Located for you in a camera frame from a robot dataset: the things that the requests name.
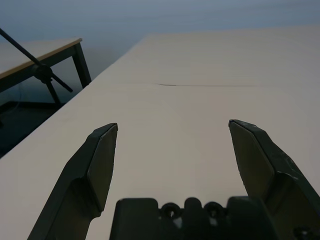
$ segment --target metal stand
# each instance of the metal stand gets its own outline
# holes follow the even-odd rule
[[[60,106],[61,102],[59,97],[52,85],[51,81],[54,79],[57,81],[62,87],[68,90],[70,93],[73,91],[71,87],[69,87],[65,82],[63,82],[59,77],[57,77],[52,69],[41,63],[38,59],[36,59],[30,52],[25,50],[19,43],[17,43],[12,37],[10,37],[5,31],[0,28],[0,35],[3,36],[9,43],[11,43],[15,48],[17,48],[20,52],[22,52],[25,56],[27,56],[32,62],[34,62],[35,66],[33,68],[33,75],[41,80],[42,83],[46,84],[49,89],[49,92],[55,102],[56,105]]]

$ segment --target dark floor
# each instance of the dark floor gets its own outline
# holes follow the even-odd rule
[[[14,104],[0,112],[0,158],[40,126],[57,109]]]

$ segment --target table leg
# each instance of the table leg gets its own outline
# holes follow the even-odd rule
[[[87,67],[87,63],[85,60],[84,53],[82,52],[82,48],[80,43],[74,45],[75,54],[72,56],[73,62],[78,72],[80,82],[83,88],[85,88],[91,82],[91,77],[89,74],[89,70]]]

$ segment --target gray wall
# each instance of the gray wall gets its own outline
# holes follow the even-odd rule
[[[320,23],[319,0],[2,0],[0,26],[18,41],[82,37],[94,79],[149,33],[263,28]],[[75,89],[72,60],[53,67]],[[22,84],[25,101],[51,102],[36,79]],[[58,88],[63,101],[73,95]],[[17,99],[15,87],[0,102]]]

